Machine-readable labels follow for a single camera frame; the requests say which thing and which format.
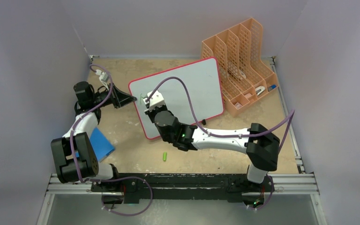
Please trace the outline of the pink framed whiteboard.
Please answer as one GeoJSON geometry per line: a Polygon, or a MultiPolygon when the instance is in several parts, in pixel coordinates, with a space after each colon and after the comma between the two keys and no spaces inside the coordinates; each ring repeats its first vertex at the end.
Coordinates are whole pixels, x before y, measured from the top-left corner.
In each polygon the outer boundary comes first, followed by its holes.
{"type": "Polygon", "coordinates": [[[213,57],[138,78],[130,81],[128,88],[130,94],[138,99],[135,107],[147,139],[155,139],[159,133],[144,113],[146,106],[140,104],[140,95],[147,95],[166,78],[169,80],[158,87],[158,91],[163,95],[168,110],[180,122],[193,124],[192,113],[202,121],[224,112],[218,61],[213,57]]]}

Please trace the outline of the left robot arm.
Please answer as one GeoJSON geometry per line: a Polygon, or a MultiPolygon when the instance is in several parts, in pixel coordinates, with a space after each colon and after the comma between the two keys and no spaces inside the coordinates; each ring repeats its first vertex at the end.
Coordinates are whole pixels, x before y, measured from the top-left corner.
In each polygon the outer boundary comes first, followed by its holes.
{"type": "Polygon", "coordinates": [[[101,108],[113,105],[121,108],[137,100],[119,90],[114,84],[101,86],[97,91],[86,81],[74,85],[77,102],[75,122],[62,137],[51,141],[56,173],[61,183],[95,180],[103,181],[110,192],[117,191],[121,179],[113,164],[100,163],[90,141],[101,119],[101,108]]]}

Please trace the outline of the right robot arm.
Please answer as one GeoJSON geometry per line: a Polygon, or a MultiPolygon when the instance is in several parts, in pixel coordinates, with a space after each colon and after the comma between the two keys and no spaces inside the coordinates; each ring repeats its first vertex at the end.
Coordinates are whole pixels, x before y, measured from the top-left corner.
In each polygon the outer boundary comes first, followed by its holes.
{"type": "Polygon", "coordinates": [[[219,149],[246,154],[251,166],[244,184],[251,191],[262,186],[268,172],[277,170],[280,139],[259,123],[239,130],[204,129],[179,122],[165,105],[146,109],[144,113],[155,125],[162,140],[179,150],[219,149]]]}

